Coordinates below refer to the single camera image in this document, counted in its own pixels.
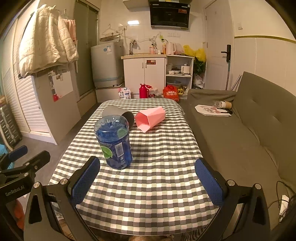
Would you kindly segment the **blue plastic bottle cup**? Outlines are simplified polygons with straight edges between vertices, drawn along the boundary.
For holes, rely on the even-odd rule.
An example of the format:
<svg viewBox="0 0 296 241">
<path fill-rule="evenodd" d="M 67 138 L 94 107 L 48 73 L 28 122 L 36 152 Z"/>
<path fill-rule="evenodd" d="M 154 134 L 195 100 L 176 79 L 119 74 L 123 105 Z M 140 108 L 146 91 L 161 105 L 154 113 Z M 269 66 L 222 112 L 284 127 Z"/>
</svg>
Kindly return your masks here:
<svg viewBox="0 0 296 241">
<path fill-rule="evenodd" d="M 95 123 L 94 133 L 108 166 L 122 170 L 132 163 L 130 127 L 124 116 L 107 115 L 102 117 Z"/>
</svg>

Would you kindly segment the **grey cylindrical cup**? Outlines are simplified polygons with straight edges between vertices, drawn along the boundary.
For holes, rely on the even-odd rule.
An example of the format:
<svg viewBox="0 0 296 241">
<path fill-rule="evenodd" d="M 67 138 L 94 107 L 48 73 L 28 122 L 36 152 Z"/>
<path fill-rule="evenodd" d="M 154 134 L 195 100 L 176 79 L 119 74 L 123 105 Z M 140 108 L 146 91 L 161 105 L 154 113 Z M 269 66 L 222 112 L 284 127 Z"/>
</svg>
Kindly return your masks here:
<svg viewBox="0 0 296 241">
<path fill-rule="evenodd" d="M 131 111 L 119 108 L 114 105 L 109 105 L 104 109 L 102 116 L 105 117 L 105 116 L 109 116 L 109 115 L 121 115 L 121 116 L 125 117 L 126 120 L 128 121 L 129 129 L 131 129 L 133 127 L 134 115 Z"/>
</svg>

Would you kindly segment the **pink faceted cup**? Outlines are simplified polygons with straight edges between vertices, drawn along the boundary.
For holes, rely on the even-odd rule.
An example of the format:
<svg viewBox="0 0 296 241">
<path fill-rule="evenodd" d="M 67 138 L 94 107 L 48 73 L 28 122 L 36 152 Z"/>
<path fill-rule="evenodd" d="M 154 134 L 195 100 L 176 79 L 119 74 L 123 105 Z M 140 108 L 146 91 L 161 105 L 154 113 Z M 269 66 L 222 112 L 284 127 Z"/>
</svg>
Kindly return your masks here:
<svg viewBox="0 0 296 241">
<path fill-rule="evenodd" d="M 141 110 L 135 115 L 137 127 L 144 133 L 162 122 L 166 117 L 166 111 L 161 107 Z"/>
</svg>

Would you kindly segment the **grey fabric sofa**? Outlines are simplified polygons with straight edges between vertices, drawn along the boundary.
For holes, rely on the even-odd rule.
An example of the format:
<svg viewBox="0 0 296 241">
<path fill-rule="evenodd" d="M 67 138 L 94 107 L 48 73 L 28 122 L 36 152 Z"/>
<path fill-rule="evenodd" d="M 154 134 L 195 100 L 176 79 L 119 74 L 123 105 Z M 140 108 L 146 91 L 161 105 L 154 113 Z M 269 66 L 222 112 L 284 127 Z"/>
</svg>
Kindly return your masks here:
<svg viewBox="0 0 296 241">
<path fill-rule="evenodd" d="M 205 116 L 195 106 L 229 101 L 231 116 Z M 249 72 L 237 91 L 191 89 L 186 117 L 204 159 L 238 185 L 259 183 L 267 205 L 281 180 L 295 189 L 295 96 Z"/>
</svg>

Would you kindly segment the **grey white checkered tablecloth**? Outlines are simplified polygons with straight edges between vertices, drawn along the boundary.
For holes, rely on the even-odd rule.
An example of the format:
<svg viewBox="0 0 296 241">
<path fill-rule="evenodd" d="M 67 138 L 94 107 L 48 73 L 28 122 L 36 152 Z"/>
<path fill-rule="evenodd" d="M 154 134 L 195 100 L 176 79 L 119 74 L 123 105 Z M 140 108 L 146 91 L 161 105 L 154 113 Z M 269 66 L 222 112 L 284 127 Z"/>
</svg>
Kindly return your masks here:
<svg viewBox="0 0 296 241">
<path fill-rule="evenodd" d="M 133 161 L 110 168 L 94 134 L 109 106 L 138 113 L 162 107 L 165 119 L 146 133 L 136 126 L 129 140 Z M 77 209 L 96 229 L 126 235 L 169 235 L 205 227 L 218 211 L 195 173 L 202 154 L 177 102 L 168 99 L 109 100 L 98 107 L 60 159 L 51 184 L 69 178 L 91 156 L 100 171 Z"/>
</svg>

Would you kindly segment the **white printed board on sofa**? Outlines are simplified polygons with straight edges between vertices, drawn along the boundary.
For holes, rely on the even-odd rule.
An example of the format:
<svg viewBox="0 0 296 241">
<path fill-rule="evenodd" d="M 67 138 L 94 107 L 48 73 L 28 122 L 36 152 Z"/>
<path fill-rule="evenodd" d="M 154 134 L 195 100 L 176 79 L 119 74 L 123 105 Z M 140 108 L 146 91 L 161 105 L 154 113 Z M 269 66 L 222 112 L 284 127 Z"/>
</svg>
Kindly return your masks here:
<svg viewBox="0 0 296 241">
<path fill-rule="evenodd" d="M 195 109 L 198 113 L 205 116 L 231 116 L 231 113 L 229 113 L 227 110 L 219 109 L 210 105 L 199 104 L 195 106 Z"/>
</svg>

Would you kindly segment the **white detergent refill pouch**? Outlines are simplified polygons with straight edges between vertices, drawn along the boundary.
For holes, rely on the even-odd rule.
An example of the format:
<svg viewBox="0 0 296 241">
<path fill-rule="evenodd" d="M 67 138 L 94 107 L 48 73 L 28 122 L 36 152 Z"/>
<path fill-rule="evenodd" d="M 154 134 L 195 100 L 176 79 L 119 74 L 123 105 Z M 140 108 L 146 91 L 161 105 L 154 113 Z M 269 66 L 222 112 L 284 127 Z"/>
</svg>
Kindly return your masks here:
<svg viewBox="0 0 296 241">
<path fill-rule="evenodd" d="M 131 92 L 129 88 L 120 88 L 118 92 L 119 98 L 120 99 L 131 99 Z"/>
</svg>

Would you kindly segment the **beige quilted jacket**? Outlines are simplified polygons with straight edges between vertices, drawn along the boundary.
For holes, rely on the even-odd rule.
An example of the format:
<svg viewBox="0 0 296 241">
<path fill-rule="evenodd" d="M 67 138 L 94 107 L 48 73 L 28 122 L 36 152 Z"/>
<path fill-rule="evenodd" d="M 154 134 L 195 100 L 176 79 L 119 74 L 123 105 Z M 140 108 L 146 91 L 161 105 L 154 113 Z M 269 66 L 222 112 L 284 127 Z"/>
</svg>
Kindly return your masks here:
<svg viewBox="0 0 296 241">
<path fill-rule="evenodd" d="M 78 50 L 56 7 L 44 4 L 36 9 L 18 48 L 19 75 L 25 78 L 78 59 Z"/>
</svg>

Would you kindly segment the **white washing machine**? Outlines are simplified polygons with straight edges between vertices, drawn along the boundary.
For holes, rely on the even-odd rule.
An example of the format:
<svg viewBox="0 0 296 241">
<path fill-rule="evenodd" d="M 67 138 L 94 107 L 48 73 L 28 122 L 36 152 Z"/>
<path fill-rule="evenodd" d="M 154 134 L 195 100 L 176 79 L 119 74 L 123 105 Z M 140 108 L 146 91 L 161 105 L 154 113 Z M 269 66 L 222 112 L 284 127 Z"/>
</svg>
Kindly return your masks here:
<svg viewBox="0 0 296 241">
<path fill-rule="evenodd" d="M 122 40 L 91 47 L 92 78 L 96 89 L 123 83 L 123 55 Z"/>
</svg>

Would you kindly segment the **red thermos jug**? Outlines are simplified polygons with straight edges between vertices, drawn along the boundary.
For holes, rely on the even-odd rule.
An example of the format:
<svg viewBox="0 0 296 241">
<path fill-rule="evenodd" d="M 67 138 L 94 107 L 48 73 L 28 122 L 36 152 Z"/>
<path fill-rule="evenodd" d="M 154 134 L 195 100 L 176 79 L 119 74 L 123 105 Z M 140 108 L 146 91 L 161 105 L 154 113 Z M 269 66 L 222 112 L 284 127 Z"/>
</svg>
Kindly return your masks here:
<svg viewBox="0 0 296 241">
<path fill-rule="evenodd" d="M 149 97 L 149 90 L 151 88 L 152 87 L 150 85 L 140 84 L 139 97 L 140 98 L 148 98 Z"/>
</svg>

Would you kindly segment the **red shopping bag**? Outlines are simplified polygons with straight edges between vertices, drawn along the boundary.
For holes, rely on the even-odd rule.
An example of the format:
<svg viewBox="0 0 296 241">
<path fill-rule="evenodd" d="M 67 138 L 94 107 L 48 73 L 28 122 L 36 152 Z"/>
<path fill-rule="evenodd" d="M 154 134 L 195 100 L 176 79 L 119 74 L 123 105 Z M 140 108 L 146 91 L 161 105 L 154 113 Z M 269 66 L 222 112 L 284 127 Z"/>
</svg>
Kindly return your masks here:
<svg viewBox="0 0 296 241">
<path fill-rule="evenodd" d="M 163 96 L 166 99 L 171 99 L 174 100 L 176 102 L 179 101 L 179 94 L 178 94 L 178 90 L 175 86 L 173 85 L 167 85 L 164 89 L 163 89 Z"/>
</svg>

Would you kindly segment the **white kitchen cabinet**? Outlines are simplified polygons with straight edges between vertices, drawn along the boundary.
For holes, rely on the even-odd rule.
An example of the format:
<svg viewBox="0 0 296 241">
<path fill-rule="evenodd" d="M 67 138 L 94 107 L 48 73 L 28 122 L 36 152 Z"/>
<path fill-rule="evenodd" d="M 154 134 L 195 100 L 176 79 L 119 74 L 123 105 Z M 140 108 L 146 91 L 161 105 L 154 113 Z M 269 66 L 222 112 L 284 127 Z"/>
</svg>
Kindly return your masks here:
<svg viewBox="0 0 296 241">
<path fill-rule="evenodd" d="M 166 83 L 167 56 L 159 54 L 134 54 L 122 56 L 125 87 L 132 98 L 139 98 L 142 84 L 162 94 Z"/>
</svg>

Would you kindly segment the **white open shelf unit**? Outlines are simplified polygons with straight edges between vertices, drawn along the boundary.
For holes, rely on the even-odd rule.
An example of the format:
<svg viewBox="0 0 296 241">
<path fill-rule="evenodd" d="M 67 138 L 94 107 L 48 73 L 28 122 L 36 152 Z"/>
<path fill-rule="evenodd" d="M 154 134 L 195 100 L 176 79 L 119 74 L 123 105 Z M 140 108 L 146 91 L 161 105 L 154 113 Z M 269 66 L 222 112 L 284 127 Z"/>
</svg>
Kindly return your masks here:
<svg viewBox="0 0 296 241">
<path fill-rule="evenodd" d="M 165 84 L 175 86 L 181 98 L 185 98 L 192 87 L 194 57 L 186 55 L 166 56 Z"/>
</svg>

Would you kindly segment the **yellow plastic bag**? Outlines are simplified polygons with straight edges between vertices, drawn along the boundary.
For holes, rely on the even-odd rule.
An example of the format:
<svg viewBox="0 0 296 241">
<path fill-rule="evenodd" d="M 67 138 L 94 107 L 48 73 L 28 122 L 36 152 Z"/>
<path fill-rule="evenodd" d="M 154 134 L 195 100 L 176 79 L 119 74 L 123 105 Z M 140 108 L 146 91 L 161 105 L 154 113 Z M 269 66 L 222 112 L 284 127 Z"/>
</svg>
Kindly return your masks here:
<svg viewBox="0 0 296 241">
<path fill-rule="evenodd" d="M 199 48 L 198 50 L 193 50 L 189 45 L 184 45 L 184 54 L 196 57 L 201 62 L 206 62 L 206 52 L 203 48 Z"/>
</svg>

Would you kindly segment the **white electric kettle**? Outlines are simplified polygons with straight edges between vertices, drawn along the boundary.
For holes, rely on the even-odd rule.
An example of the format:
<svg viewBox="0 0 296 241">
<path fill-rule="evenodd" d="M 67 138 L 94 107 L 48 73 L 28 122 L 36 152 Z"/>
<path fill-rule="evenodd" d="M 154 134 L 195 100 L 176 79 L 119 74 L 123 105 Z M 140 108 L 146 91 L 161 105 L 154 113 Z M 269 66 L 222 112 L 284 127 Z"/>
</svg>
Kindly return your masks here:
<svg viewBox="0 0 296 241">
<path fill-rule="evenodd" d="M 167 55 L 174 55 L 176 53 L 176 44 L 175 43 L 167 43 L 166 44 L 166 54 Z"/>
</svg>

